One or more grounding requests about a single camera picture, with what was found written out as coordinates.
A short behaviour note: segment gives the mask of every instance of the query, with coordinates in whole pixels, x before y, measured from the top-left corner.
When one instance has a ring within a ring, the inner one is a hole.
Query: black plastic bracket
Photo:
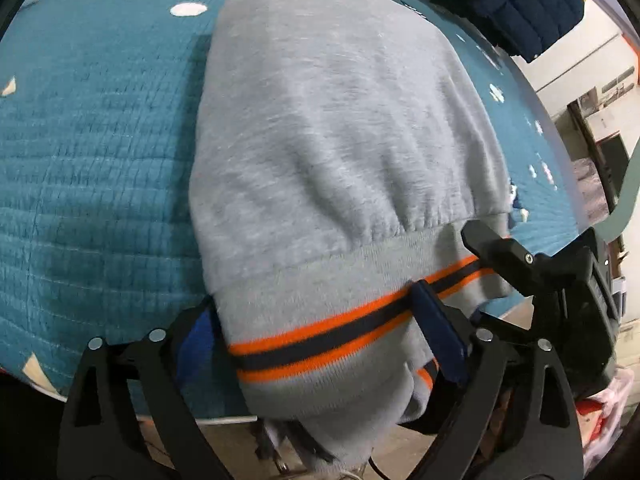
[[[477,335],[477,360],[464,396],[409,480],[579,480],[582,445],[575,405],[562,363],[546,340],[510,344],[491,332]],[[495,456],[476,465],[482,436],[497,406],[512,400]]]
[[[558,349],[574,397],[606,388],[615,373],[620,310],[610,292],[606,244],[597,232],[588,229],[554,256],[533,255],[478,220],[465,224],[462,240],[523,296],[533,296],[532,326],[520,335],[545,338]],[[499,330],[499,322],[487,316],[481,323]]]
[[[58,477],[138,480],[232,480],[199,430],[170,370],[173,350],[207,305],[184,311],[165,331],[110,346],[89,341],[60,426]],[[139,380],[175,470],[154,462],[136,420],[127,380]]]

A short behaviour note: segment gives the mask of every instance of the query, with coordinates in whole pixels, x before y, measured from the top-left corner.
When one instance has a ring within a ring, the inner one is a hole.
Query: navy stripe
[[[438,369],[436,368],[435,361],[433,359],[429,361],[427,364],[424,365],[424,369],[427,371],[427,373],[430,375],[431,379],[435,383],[436,377],[438,376]]]
[[[479,260],[476,260],[456,270],[452,274],[444,276],[437,282],[432,283],[431,286],[436,293],[444,292],[482,268],[483,265]],[[327,332],[311,336],[305,340],[281,346],[273,350],[233,356],[234,363],[236,368],[245,371],[258,371],[287,366],[323,354],[373,332],[375,329],[383,326],[409,309],[411,309],[410,298],[405,296],[366,316],[332,328]]]

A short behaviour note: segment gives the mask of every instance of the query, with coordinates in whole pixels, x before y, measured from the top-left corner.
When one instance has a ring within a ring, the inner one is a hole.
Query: gray fabric
[[[455,264],[467,219],[507,234],[481,100],[440,31],[391,0],[228,0],[196,135],[191,215],[232,353]],[[471,313],[505,293],[484,276],[450,299]],[[407,321],[328,365],[241,386],[254,413],[302,420],[349,467],[374,432],[424,411],[416,371],[430,358]]]

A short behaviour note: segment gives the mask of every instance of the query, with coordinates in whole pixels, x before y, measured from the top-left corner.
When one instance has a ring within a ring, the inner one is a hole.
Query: teal quilted blanket
[[[204,296],[187,190],[224,1],[42,0],[0,42],[0,89],[16,83],[0,98],[0,366],[10,373],[38,380],[36,363],[64,395],[89,339],[138,339]],[[528,211],[513,235],[557,251],[577,234],[574,184],[510,67],[456,20],[397,1],[441,28],[486,105]],[[181,2],[207,10],[173,16]],[[222,351],[184,393],[197,416],[246,411]]]

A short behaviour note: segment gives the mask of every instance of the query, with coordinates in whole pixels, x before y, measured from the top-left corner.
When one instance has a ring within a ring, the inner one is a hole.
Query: white wall
[[[638,56],[622,36],[617,36],[539,90],[538,97],[554,117],[581,95],[594,87],[602,88],[631,66],[638,68]]]
[[[593,0],[587,0],[584,18],[574,30],[533,62],[527,64],[520,56],[514,60],[537,92],[619,33],[609,16]]]
[[[631,155],[640,138],[640,88],[636,86],[631,92],[604,109],[608,110],[614,118],[611,127],[615,130],[611,133],[620,131],[626,150]]]

